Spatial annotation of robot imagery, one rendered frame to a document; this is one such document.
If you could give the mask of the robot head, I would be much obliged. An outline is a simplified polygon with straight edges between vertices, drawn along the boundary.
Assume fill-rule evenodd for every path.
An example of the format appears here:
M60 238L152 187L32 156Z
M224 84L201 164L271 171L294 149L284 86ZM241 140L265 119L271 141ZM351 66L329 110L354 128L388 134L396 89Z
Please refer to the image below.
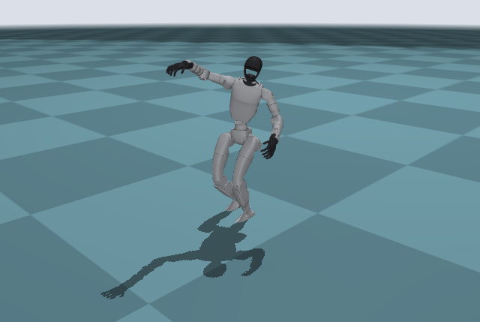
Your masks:
M247 81L243 80L243 83L247 86L255 86L258 83L255 79L258 77L262 66L263 66L263 63L262 63L262 60L260 58L258 58L256 56L251 56L250 58L248 58L247 61L244 64L244 76L245 76ZM256 71L257 75L255 76L253 74L246 74L246 69ZM244 79L244 78L242 78L242 79ZM256 81L255 84L252 83L254 81Z

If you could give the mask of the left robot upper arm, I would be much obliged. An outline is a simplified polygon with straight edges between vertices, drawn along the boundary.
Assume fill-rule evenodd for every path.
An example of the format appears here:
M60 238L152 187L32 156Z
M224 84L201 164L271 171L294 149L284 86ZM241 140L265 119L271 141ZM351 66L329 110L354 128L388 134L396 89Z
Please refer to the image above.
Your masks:
M268 109L271 112L271 114L273 115L273 117L271 118L271 123L274 124L274 122L278 121L278 115L280 115L280 111L279 111L279 108L278 108L278 104L275 100L275 96L274 96L273 92L271 92L270 90L262 87L261 97L264 101L267 101Z

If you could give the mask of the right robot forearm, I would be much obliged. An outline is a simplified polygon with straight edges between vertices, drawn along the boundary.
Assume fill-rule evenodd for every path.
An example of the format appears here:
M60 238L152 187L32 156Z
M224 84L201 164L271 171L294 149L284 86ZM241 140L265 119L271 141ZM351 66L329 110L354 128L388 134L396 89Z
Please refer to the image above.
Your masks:
M204 69L207 70L207 71L209 71L208 69L206 69L206 68L204 68L204 67L196 64L195 62L193 62L193 61L191 61L191 60L185 60L185 61L187 61L188 63L191 63L191 62L193 63L193 67L190 68L189 71L195 73L197 76L202 75Z

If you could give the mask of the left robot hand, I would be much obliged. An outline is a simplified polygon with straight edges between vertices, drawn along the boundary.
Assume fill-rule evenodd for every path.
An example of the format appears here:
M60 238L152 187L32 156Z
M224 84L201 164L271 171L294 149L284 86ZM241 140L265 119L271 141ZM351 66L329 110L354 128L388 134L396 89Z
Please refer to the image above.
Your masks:
M264 152L265 150L268 150L267 152L262 154L262 155L265 155L264 158L267 157L266 159L270 159L273 156L273 154L276 150L276 145L278 144L278 139L275 136L276 136L276 134L272 134L270 136L269 140L263 143L263 144L268 143L268 146L265 149L261 150L261 152Z

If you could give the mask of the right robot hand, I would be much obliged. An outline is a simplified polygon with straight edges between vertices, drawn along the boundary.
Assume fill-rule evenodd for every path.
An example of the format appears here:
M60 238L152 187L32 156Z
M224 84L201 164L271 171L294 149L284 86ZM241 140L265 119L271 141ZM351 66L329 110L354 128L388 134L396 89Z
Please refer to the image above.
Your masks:
M190 69L190 68L192 68L193 66L194 66L194 64L193 64L192 62L191 62L191 63L188 63L187 61L175 63L174 65L170 65L170 66L167 68L166 73L168 73L168 74L170 74L170 76L172 76L172 73L173 73L173 71L175 70L175 71L174 71L174 74L173 74L173 76L175 76L175 75L176 75L176 72L177 72L178 70L181 70L181 69L182 69L181 74L183 74L185 69L186 69L186 70L187 70L187 69Z

